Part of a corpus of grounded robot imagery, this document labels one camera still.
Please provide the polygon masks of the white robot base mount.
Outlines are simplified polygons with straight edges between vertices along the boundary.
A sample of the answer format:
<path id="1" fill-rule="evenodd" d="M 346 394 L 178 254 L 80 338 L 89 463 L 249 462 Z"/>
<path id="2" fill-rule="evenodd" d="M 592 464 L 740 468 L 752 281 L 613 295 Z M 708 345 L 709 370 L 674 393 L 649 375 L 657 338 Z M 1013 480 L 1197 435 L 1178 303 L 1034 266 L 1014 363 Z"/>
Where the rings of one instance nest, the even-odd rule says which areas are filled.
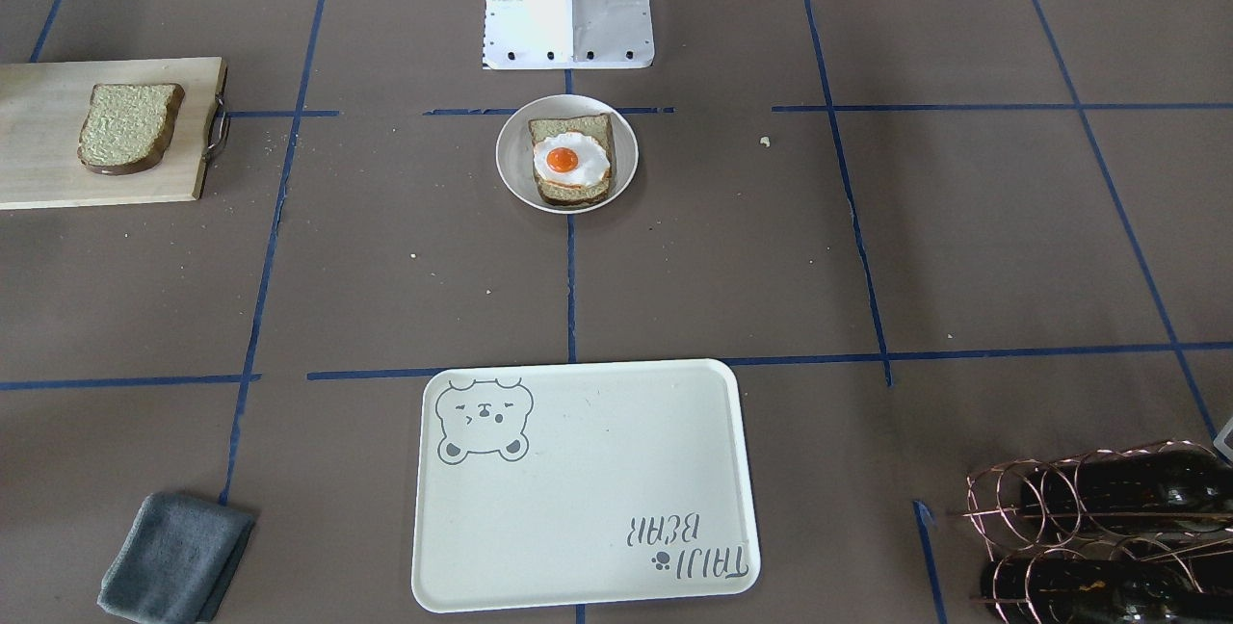
<path id="1" fill-rule="evenodd" d="M 485 68 L 647 68 L 655 57 L 651 0 L 485 0 Z"/>

